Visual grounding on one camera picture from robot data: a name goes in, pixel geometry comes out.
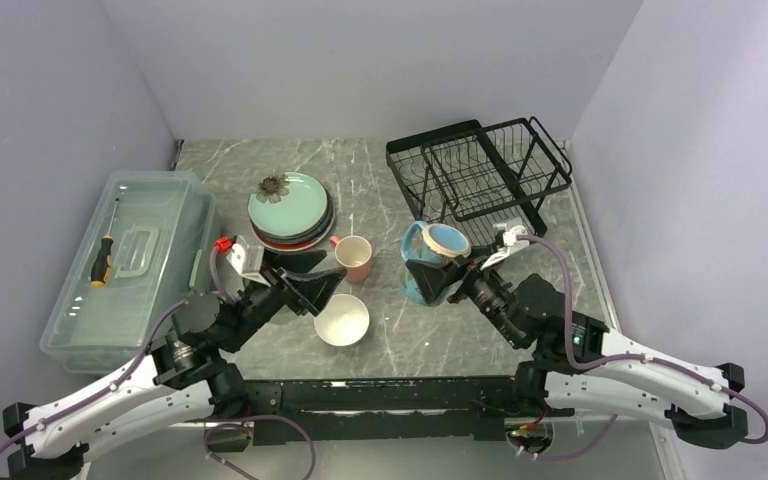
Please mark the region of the blue mug orange inside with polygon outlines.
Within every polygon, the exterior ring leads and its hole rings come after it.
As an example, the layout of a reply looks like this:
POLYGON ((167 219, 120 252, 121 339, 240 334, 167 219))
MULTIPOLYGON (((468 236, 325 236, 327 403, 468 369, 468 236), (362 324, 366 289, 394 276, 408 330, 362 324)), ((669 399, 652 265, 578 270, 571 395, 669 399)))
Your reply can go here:
POLYGON ((426 300, 420 289, 420 281, 411 273, 407 262, 418 260, 434 267, 444 267, 455 257, 468 257, 471 254, 470 240, 460 230, 442 223, 414 221, 406 230, 400 254, 404 263, 401 274, 401 287, 405 295, 420 305, 434 306, 439 300, 426 300))

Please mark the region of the pink mug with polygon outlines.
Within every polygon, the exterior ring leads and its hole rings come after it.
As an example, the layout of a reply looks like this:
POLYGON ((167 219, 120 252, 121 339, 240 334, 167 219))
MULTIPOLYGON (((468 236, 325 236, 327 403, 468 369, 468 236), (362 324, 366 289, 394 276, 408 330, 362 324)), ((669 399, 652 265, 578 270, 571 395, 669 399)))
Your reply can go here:
POLYGON ((337 263, 346 270, 345 279, 349 283, 361 283, 368 278, 372 269, 373 251, 366 238, 357 235, 343 238, 332 236, 329 242, 337 263))

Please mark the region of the white bowl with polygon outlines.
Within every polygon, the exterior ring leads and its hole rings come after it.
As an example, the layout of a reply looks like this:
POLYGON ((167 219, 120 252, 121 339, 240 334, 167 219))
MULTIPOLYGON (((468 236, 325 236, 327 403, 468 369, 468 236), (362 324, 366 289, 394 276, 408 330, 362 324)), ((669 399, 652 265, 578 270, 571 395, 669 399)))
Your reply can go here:
POLYGON ((317 336, 335 347, 348 347, 359 342, 370 326, 365 303, 350 294, 335 294, 314 318, 317 336))

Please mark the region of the light blue flower plate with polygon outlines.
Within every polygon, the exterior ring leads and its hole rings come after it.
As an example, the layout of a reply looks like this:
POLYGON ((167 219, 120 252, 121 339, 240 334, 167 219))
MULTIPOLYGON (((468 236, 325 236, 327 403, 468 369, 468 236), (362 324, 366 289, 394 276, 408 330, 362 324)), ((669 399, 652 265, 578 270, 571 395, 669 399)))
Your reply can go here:
POLYGON ((280 172, 256 184, 247 210, 261 232, 289 238, 317 226, 328 204, 329 194, 320 181, 299 172, 280 172))

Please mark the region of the black wire dish rack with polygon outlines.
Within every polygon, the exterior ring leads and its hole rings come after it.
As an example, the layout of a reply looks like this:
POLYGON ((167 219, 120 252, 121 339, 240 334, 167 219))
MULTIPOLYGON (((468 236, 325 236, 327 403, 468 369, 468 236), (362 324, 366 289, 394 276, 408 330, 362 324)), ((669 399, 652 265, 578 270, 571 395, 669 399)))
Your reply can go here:
POLYGON ((542 205, 572 184, 571 161, 536 117, 455 123, 392 140, 385 156, 414 219, 452 226, 476 246, 511 219, 545 235, 542 205))

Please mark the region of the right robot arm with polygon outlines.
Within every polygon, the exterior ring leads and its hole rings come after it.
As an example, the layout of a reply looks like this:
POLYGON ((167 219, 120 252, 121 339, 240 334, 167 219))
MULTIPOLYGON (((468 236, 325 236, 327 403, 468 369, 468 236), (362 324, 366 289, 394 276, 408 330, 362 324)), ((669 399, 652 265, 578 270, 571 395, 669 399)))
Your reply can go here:
POLYGON ((636 417, 714 450, 748 437, 748 415, 731 403, 744 386, 736 364, 678 361, 591 316, 573 312, 566 319, 564 294, 538 274, 512 285, 463 257, 408 259, 405 269, 427 304, 468 300, 512 348, 530 350, 510 391, 518 415, 594 410, 636 417))

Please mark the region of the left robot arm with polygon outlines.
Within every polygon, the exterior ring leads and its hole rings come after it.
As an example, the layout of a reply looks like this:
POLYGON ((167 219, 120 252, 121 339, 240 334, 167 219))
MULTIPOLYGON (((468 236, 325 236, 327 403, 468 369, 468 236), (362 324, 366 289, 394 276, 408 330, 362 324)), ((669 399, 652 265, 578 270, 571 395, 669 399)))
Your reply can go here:
POLYGON ((233 420, 252 411, 235 353, 283 308, 319 315, 346 272, 316 271, 326 254, 269 254, 255 263, 254 280, 232 294, 213 271, 213 287, 167 309, 141 350, 124 365, 64 398, 34 406, 17 402, 2 412, 8 440, 0 454, 11 479, 71 479, 85 464, 89 437, 100 427, 152 401, 195 418, 233 420))

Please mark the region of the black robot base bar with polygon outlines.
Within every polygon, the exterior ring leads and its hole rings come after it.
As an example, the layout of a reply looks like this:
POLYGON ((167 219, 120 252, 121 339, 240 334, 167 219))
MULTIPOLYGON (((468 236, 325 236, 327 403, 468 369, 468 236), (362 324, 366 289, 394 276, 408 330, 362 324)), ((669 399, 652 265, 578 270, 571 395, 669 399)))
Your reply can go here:
POLYGON ((518 423, 546 417, 546 392, 511 376, 247 380, 213 402, 212 420, 253 425, 257 446, 296 440, 267 415, 294 421, 316 441, 469 437, 502 441, 518 423))

